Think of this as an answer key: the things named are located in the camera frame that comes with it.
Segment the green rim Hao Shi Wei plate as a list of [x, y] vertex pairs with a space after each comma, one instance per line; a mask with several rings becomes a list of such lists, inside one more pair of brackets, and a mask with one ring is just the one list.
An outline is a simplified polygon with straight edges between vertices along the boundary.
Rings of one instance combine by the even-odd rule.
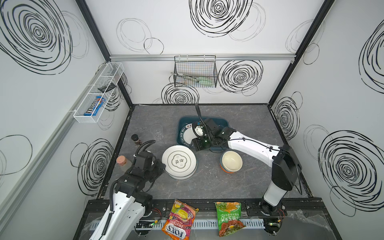
[[192, 140], [197, 138], [192, 130], [193, 124], [187, 124], [179, 132], [179, 142], [186, 147], [192, 147]]

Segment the bowls cream inside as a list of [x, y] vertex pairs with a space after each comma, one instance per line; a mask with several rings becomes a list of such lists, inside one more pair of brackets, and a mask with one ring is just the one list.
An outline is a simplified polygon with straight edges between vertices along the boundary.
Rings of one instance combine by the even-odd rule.
[[235, 173], [243, 167], [243, 160], [238, 153], [226, 151], [221, 156], [220, 166], [226, 173]]

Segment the white plate green flower motif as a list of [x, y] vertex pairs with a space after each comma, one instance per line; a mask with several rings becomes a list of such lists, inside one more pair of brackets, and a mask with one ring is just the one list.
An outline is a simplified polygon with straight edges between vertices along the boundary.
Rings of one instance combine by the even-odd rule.
[[195, 154], [181, 145], [166, 149], [162, 155], [162, 163], [166, 165], [166, 173], [177, 181], [190, 179], [198, 168]]

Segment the clear drinking glass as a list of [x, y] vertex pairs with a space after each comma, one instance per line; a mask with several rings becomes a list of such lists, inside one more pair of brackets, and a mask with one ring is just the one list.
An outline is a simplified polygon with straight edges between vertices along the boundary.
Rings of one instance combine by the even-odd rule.
[[160, 124], [155, 124], [151, 126], [150, 133], [156, 141], [161, 141], [164, 138], [163, 126]]

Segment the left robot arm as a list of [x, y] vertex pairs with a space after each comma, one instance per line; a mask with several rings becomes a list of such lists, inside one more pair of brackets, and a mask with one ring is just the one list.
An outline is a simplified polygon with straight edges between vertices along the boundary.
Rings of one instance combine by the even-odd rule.
[[135, 154], [132, 166], [110, 188], [106, 210], [91, 240], [125, 240], [139, 220], [152, 211], [153, 196], [143, 189], [153, 184], [166, 165], [149, 151]]

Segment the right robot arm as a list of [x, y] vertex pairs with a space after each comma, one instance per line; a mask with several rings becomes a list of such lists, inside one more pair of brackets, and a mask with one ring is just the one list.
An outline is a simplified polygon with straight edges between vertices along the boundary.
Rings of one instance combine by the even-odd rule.
[[233, 128], [221, 127], [213, 119], [201, 119], [192, 123], [193, 147], [200, 151], [211, 147], [225, 147], [245, 153], [272, 169], [271, 183], [259, 203], [260, 211], [274, 214], [287, 192], [293, 190], [300, 178], [302, 166], [289, 145], [281, 147], [252, 139]]

